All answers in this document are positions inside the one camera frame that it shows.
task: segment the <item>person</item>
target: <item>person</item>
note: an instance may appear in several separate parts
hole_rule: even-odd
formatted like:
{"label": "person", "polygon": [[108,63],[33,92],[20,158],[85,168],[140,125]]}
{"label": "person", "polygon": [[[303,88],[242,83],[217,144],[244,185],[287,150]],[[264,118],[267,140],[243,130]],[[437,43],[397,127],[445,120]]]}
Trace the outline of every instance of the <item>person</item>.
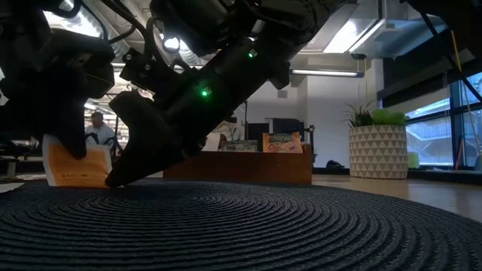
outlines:
{"label": "person", "polygon": [[[86,135],[89,135],[91,133],[96,135],[100,145],[103,145],[109,138],[115,137],[114,130],[104,123],[104,115],[102,113],[93,112],[92,115],[90,115],[90,119],[92,120],[92,125],[88,126],[88,128],[86,129]],[[89,136],[86,140],[92,145],[97,144],[96,140],[92,136]],[[113,145],[113,141],[110,141],[108,143],[109,147],[112,147]]]}

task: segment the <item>paper bag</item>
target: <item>paper bag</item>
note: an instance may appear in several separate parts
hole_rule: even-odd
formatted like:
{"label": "paper bag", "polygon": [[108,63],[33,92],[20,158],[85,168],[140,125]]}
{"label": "paper bag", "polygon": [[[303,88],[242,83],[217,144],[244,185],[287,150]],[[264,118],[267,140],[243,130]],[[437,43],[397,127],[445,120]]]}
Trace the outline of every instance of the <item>paper bag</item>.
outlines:
{"label": "paper bag", "polygon": [[45,135],[42,151],[50,186],[108,188],[105,180],[112,170],[108,146],[87,145],[87,155],[76,160],[59,139]]}

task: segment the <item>fluorescent light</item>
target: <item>fluorescent light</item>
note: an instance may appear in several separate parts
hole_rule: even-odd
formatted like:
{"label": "fluorescent light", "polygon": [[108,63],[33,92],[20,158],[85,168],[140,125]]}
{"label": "fluorescent light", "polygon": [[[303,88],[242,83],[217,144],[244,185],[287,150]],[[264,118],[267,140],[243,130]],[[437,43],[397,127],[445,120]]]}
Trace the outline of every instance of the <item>fluorescent light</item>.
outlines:
{"label": "fluorescent light", "polygon": [[87,102],[84,104],[84,107],[87,108],[87,109],[90,109],[90,110],[96,110],[97,109],[97,107],[95,105],[87,103]]}
{"label": "fluorescent light", "polygon": [[353,53],[356,49],[358,49],[362,44],[364,44],[368,38],[370,38],[382,25],[385,24],[385,19],[381,19],[367,34],[363,35],[348,51]]}
{"label": "fluorescent light", "polygon": [[164,46],[168,47],[169,49],[179,49],[179,40],[177,38],[164,40]]}
{"label": "fluorescent light", "polygon": [[[117,118],[117,115],[115,114],[103,114],[104,115],[104,120],[115,120]],[[90,114],[84,114],[85,118],[91,117]]]}
{"label": "fluorescent light", "polygon": [[[72,0],[66,0],[63,2],[63,5],[69,8],[74,7],[74,3]],[[44,12],[45,18],[50,26],[61,26],[64,29],[67,29],[72,32],[76,32],[83,35],[89,35],[92,37],[100,37],[100,32],[96,29],[96,27],[82,14],[79,12],[74,18],[65,19],[62,17],[58,17],[57,15],[45,11]]]}
{"label": "fluorescent light", "polygon": [[[160,39],[162,39],[164,41],[164,34],[163,33],[160,33]],[[164,45],[166,45],[166,47],[170,48],[170,49],[177,49],[179,48],[179,50],[182,50],[182,51],[185,51],[185,52],[188,52],[190,51],[191,49],[189,49],[188,45],[181,39],[177,39],[177,38],[170,38],[168,39],[167,41],[165,41]]]}
{"label": "fluorescent light", "polygon": [[316,76],[340,76],[340,77],[358,77],[361,74],[358,72],[338,72],[338,71],[323,71],[323,70],[291,70],[292,75],[316,75]]}
{"label": "fluorescent light", "polygon": [[118,86],[129,86],[130,82],[121,78],[121,72],[114,72],[114,82]]}
{"label": "fluorescent light", "polygon": [[357,39],[356,24],[349,20],[331,39],[323,53],[345,53]]}
{"label": "fluorescent light", "polygon": [[[121,69],[126,64],[112,63],[115,68]],[[202,69],[203,65],[191,65],[191,68]],[[182,71],[182,67],[176,65],[175,70]],[[363,77],[362,72],[344,72],[344,71],[330,71],[330,70],[313,70],[313,69],[290,69],[292,75],[314,75],[314,76],[340,76],[340,77]]]}

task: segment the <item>black round placemat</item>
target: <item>black round placemat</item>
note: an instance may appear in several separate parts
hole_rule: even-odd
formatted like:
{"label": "black round placemat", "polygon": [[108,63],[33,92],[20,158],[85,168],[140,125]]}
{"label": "black round placemat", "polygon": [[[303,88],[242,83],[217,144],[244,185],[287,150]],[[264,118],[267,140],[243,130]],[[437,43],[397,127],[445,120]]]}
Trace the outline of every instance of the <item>black round placemat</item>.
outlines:
{"label": "black round placemat", "polygon": [[482,224],[329,187],[26,184],[0,209],[0,269],[482,268]]}

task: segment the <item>white planter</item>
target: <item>white planter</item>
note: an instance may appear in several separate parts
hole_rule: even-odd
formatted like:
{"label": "white planter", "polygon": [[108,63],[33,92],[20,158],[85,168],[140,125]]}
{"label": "white planter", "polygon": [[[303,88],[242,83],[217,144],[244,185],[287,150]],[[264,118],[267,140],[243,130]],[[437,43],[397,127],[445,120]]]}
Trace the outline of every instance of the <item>white planter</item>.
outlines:
{"label": "white planter", "polygon": [[372,125],[349,131],[349,173],[352,177],[407,178],[405,126]]}

